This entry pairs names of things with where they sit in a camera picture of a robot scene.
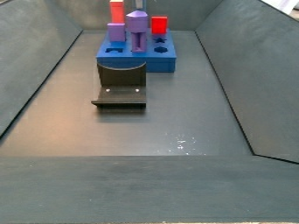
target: gray floor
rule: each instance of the gray floor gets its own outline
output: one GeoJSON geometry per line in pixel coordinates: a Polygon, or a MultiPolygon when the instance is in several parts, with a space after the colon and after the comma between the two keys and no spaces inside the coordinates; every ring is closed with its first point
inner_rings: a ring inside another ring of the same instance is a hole
{"type": "Polygon", "coordinates": [[[299,221],[299,166],[249,156],[193,32],[173,33],[176,73],[148,74],[144,114],[89,103],[102,35],[79,36],[2,139],[0,223],[299,221]],[[212,156],[119,157],[186,153],[212,156]]]}
{"type": "Polygon", "coordinates": [[[142,113],[98,113],[94,55],[83,32],[0,142],[1,157],[250,156],[193,31],[172,33],[174,73],[146,75],[142,113]]]}

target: purple block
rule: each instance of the purple block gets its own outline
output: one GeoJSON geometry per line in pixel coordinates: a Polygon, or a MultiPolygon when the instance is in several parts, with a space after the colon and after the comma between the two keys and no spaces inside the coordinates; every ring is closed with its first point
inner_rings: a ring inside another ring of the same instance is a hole
{"type": "Polygon", "coordinates": [[[136,10],[125,15],[125,25],[129,32],[146,32],[148,16],[144,11],[136,10]]]}
{"type": "Polygon", "coordinates": [[[130,33],[132,36],[132,53],[145,53],[145,32],[130,33]]]}
{"type": "Polygon", "coordinates": [[[126,41],[125,24],[109,23],[106,24],[107,39],[110,42],[126,41]]]}

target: blue block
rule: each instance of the blue block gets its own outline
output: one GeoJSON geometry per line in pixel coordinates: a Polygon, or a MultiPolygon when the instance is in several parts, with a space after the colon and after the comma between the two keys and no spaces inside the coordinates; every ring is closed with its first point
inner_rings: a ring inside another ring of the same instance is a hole
{"type": "Polygon", "coordinates": [[[146,52],[130,52],[130,33],[125,33],[125,42],[109,42],[107,35],[97,51],[97,63],[105,67],[130,68],[145,63],[148,73],[173,73],[176,54],[169,30],[165,35],[146,32],[146,52]]]}

